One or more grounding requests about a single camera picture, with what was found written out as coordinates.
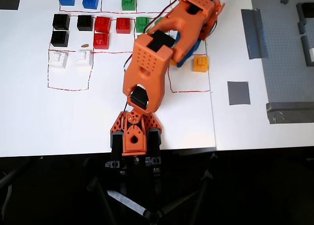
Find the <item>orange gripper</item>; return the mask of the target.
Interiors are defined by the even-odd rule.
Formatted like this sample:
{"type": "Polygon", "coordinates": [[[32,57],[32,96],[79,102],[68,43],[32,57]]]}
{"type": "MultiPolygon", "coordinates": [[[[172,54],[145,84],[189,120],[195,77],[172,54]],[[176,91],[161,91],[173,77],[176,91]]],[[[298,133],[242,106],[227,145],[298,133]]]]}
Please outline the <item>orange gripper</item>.
{"type": "Polygon", "coordinates": [[[221,11],[223,10],[225,3],[221,4],[220,0],[214,0],[213,2],[215,4],[213,13],[211,14],[211,16],[209,17],[207,22],[201,28],[200,39],[197,40],[197,42],[189,50],[189,52],[184,56],[184,58],[180,62],[177,62],[176,66],[178,68],[182,67],[183,64],[186,62],[186,60],[188,58],[190,58],[193,55],[193,53],[198,49],[198,47],[201,43],[201,40],[205,40],[215,30],[215,28],[217,26],[218,16],[221,13],[221,11]]]}

